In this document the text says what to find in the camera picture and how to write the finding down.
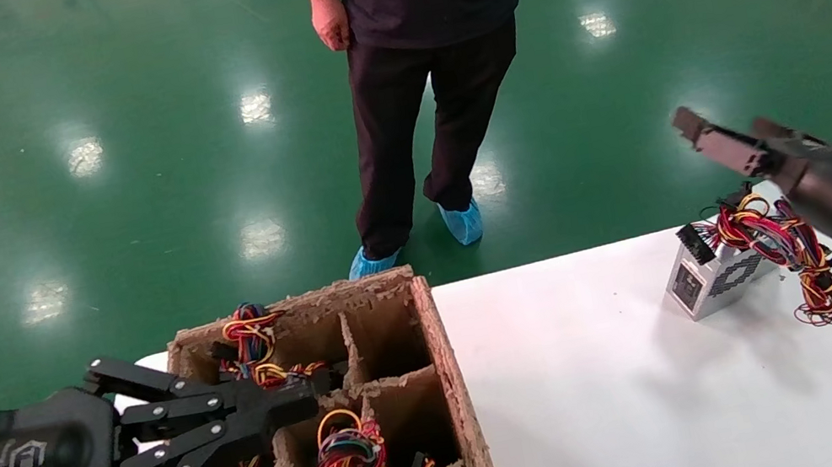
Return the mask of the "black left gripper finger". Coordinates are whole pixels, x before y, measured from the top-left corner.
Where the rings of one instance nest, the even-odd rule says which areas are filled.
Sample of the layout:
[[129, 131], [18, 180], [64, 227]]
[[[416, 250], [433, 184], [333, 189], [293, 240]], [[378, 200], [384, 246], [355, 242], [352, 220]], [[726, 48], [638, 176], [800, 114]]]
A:
[[128, 406], [120, 420], [122, 426], [144, 432], [226, 418], [254, 407], [268, 411], [316, 401], [306, 381], [276, 389], [245, 380], [212, 385], [109, 357], [97, 357], [90, 364], [84, 377], [89, 392], [140, 400], [140, 405]]

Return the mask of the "bystander bare hand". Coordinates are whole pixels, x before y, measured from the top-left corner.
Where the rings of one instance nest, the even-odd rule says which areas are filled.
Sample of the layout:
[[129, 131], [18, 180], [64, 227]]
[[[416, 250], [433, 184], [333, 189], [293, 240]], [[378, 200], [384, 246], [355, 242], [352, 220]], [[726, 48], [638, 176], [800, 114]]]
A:
[[346, 51], [351, 46], [347, 12], [341, 0], [310, 0], [316, 36], [329, 50]]

